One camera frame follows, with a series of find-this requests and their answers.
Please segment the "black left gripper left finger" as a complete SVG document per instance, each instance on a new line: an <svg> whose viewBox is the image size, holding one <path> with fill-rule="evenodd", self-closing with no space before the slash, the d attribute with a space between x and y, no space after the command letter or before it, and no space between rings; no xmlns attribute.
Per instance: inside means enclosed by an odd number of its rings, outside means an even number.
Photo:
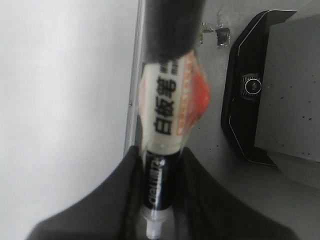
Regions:
<svg viewBox="0 0 320 240"><path fill-rule="evenodd" d="M28 240L136 240L143 167L137 146L96 189L34 226Z"/></svg>

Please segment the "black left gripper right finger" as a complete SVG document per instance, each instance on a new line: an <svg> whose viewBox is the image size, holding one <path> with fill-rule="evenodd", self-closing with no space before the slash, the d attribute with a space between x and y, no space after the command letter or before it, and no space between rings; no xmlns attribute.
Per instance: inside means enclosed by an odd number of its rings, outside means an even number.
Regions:
<svg viewBox="0 0 320 240"><path fill-rule="evenodd" d="M177 240L297 240L289 227L264 216L219 184L184 148L173 201Z"/></svg>

